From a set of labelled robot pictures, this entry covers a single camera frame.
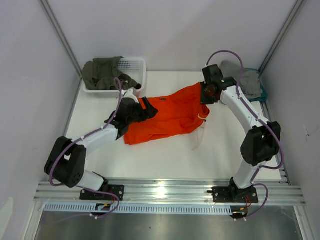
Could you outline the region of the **orange shorts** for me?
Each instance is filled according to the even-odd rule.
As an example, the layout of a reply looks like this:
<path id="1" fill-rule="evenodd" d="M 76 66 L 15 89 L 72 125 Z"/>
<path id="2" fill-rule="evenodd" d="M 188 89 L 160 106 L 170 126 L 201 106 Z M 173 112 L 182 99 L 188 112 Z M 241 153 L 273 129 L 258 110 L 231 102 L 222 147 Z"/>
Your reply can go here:
<path id="1" fill-rule="evenodd" d="M 201 89 L 198 82 L 171 95 L 149 98 L 158 113 L 131 124 L 123 137 L 124 143 L 132 146 L 194 132 L 210 114 L 210 109 L 201 103 Z"/>

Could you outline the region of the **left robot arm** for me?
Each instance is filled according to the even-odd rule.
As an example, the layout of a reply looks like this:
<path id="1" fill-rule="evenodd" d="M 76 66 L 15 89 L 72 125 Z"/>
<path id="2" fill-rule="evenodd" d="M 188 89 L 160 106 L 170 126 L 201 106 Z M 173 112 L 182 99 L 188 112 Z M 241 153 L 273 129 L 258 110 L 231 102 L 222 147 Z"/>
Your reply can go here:
<path id="1" fill-rule="evenodd" d="M 59 137 L 44 166 L 50 184 L 54 187 L 80 187 L 90 190 L 97 200 L 105 199 L 109 193 L 108 181 L 85 169 L 86 158 L 104 144 L 123 137 L 130 125 L 152 119 L 158 112 L 146 97 L 141 101 L 124 97 L 101 127 L 77 139 Z"/>

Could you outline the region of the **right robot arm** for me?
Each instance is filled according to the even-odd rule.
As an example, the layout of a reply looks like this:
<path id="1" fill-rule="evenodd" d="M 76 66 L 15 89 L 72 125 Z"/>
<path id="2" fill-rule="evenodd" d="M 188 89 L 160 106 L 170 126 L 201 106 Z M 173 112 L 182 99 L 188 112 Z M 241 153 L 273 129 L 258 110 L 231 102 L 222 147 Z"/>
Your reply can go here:
<path id="1" fill-rule="evenodd" d="M 224 77 L 218 65 L 202 69 L 204 81 L 201 85 L 200 101 L 210 105 L 225 104 L 245 132 L 240 147 L 242 163 L 237 173 L 229 181 L 225 193 L 220 193 L 223 201 L 239 203 L 253 194 L 253 182 L 260 169 L 266 166 L 280 150 L 281 126 L 260 115 L 243 94 L 233 77 Z"/>

